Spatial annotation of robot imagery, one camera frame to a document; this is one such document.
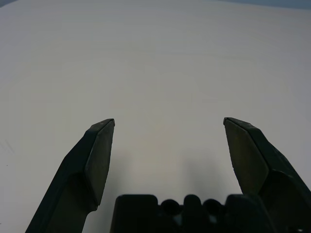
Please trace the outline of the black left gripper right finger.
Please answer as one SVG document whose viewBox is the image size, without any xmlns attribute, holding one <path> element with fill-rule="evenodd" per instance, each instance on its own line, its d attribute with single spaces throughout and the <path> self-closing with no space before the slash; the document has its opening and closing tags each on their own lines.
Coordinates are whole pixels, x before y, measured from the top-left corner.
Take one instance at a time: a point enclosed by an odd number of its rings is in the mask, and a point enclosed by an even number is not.
<svg viewBox="0 0 311 233">
<path fill-rule="evenodd" d="M 243 194 L 258 196 L 279 233 L 311 231 L 311 192 L 262 131 L 232 117 L 223 121 L 231 163 Z"/>
</svg>

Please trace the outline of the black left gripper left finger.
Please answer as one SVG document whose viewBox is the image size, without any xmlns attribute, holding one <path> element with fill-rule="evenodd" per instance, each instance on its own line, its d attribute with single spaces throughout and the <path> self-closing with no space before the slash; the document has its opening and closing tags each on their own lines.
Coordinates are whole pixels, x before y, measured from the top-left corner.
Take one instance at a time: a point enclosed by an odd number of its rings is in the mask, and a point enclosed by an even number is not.
<svg viewBox="0 0 311 233">
<path fill-rule="evenodd" d="M 115 121 L 92 125 L 63 159 L 28 233 L 80 233 L 101 204 L 109 172 Z"/>
</svg>

